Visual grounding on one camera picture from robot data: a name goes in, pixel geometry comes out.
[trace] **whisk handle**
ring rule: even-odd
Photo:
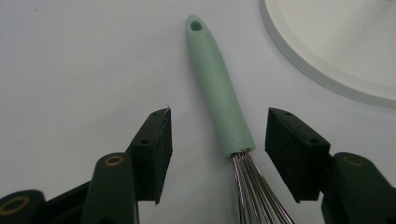
[[[186,37],[191,65],[202,90],[225,157],[255,144],[238,104],[219,47],[205,23],[189,16]]]

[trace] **whisk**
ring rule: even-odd
[[[189,16],[191,65],[213,120],[222,154],[233,161],[240,223],[293,223],[250,155],[255,148],[219,47],[205,23]]]

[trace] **white table surface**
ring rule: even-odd
[[[296,223],[324,223],[297,204],[264,151],[268,107],[288,110],[331,144],[371,160],[396,186],[396,111],[355,102],[280,53],[255,1],[4,0],[0,3],[0,197],[47,199],[124,151],[149,113],[172,108],[174,154],[161,202],[140,223],[237,223],[233,168],[189,63],[184,26],[198,15],[217,39],[257,149],[253,157]]]

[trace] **white plate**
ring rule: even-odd
[[[282,53],[320,85],[370,105],[396,108],[396,2],[262,0]]]

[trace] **metal wire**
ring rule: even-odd
[[[241,224],[294,224],[247,151],[233,154]]]

